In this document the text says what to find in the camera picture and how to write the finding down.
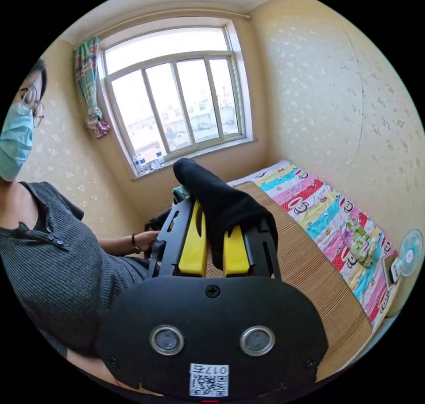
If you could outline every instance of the beige wallpaper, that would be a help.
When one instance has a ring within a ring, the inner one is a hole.
[[[53,43],[43,55],[48,86],[45,118],[18,180],[48,181],[85,211],[83,221],[99,237],[142,231],[143,220],[123,197],[84,124],[73,74],[73,46]]]
[[[387,59],[316,0],[272,0],[251,15],[266,69],[269,164],[284,158],[315,173],[397,248],[410,229],[425,234],[425,135]],[[402,280],[389,315],[418,272]]]

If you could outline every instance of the hand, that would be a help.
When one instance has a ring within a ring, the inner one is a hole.
[[[144,231],[134,236],[136,246],[142,251],[147,251],[159,235],[159,231]]]

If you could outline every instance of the qr code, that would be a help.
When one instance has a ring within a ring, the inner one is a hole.
[[[190,365],[191,396],[228,396],[229,366]]]

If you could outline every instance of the curtain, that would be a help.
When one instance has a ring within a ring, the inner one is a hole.
[[[110,130],[110,125],[102,120],[102,111],[97,107],[97,60],[100,38],[94,37],[75,49],[75,77],[87,105],[88,128],[95,130],[96,138],[101,139]]]

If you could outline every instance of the bracelet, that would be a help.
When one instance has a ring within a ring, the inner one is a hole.
[[[136,246],[136,241],[134,239],[134,237],[136,236],[136,233],[133,233],[131,235],[131,244],[133,245],[133,250],[135,254],[140,254],[140,252],[142,252],[137,246]]]

